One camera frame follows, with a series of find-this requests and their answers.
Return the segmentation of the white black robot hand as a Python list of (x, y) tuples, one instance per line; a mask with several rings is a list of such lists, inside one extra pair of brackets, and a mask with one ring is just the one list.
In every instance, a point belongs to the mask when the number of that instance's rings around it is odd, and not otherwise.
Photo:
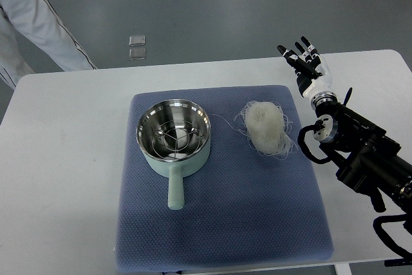
[(316, 94), (331, 91), (332, 78), (326, 61), (320, 56), (316, 47), (304, 36), (295, 47), (301, 55), (278, 45), (277, 50), (294, 70), (298, 90), (302, 97), (312, 99)]

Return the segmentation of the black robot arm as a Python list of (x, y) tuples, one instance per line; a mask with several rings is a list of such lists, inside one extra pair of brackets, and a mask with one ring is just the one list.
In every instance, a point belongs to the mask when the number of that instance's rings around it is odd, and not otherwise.
[(373, 229), (383, 244), (398, 254), (385, 266), (411, 264), (411, 253), (384, 230), (384, 224), (401, 222), (411, 231), (411, 164), (398, 156), (401, 146), (386, 131), (339, 102), (331, 91), (310, 99), (317, 115), (314, 124), (299, 131), (297, 143), (316, 164), (333, 162), (337, 179), (370, 198), (380, 216)]

